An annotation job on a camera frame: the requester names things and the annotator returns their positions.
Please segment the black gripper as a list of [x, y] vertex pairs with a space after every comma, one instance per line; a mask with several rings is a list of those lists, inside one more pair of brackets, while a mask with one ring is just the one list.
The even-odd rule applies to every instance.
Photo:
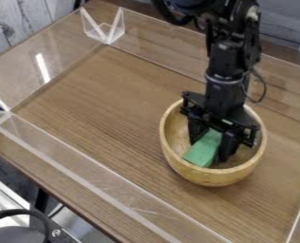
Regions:
[[261, 126], [245, 110], [250, 78], [206, 76], [206, 92], [183, 91], [181, 113], [187, 117], [189, 142], [194, 144], [209, 129], [222, 134], [218, 158], [227, 160], [241, 144], [254, 146]]

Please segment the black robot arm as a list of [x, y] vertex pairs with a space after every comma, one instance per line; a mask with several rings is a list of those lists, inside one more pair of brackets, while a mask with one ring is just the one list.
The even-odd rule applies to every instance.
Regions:
[[203, 93], [185, 91], [181, 113], [187, 117], [189, 141], [211, 130], [221, 134], [217, 159], [251, 147], [259, 124], [245, 109], [250, 76], [261, 61], [261, 11], [257, 0], [151, 0], [165, 21], [194, 24], [205, 33], [209, 64]]

